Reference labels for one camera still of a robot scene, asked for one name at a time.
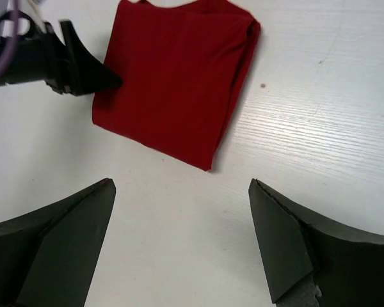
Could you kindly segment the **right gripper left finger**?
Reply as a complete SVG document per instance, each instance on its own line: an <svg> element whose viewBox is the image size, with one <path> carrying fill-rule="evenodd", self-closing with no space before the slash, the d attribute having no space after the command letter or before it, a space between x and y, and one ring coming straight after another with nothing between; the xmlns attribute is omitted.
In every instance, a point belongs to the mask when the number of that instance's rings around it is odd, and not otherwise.
<svg viewBox="0 0 384 307"><path fill-rule="evenodd" d="M84 306L116 196L105 178L0 223L0 306Z"/></svg>

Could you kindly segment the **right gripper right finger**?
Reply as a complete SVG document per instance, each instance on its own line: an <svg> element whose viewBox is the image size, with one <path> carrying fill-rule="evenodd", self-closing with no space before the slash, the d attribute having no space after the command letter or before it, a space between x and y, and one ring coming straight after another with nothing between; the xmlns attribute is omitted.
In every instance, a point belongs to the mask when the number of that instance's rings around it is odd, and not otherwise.
<svg viewBox="0 0 384 307"><path fill-rule="evenodd" d="M310 210L253 179L250 208L277 306L384 306L384 235Z"/></svg>

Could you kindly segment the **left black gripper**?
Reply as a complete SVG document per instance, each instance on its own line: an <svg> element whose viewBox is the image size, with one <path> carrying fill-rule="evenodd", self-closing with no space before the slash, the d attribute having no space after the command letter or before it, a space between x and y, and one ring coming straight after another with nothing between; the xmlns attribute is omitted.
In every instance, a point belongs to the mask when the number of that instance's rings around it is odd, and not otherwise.
<svg viewBox="0 0 384 307"><path fill-rule="evenodd" d="M121 78L83 45L70 20L60 21L63 44L50 23L44 23L44 33L28 14L20 12L19 17L28 21L29 29L17 36L0 86L44 81L56 93L79 97L122 85Z"/></svg>

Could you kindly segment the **red t-shirt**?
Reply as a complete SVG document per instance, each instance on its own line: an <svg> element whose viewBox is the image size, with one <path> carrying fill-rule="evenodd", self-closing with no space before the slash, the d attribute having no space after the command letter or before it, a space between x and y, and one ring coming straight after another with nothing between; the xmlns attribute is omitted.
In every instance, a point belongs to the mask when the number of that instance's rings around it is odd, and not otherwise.
<svg viewBox="0 0 384 307"><path fill-rule="evenodd" d="M94 96L93 123L209 171L260 31L229 1L171 8L121 1L105 64L122 85Z"/></svg>

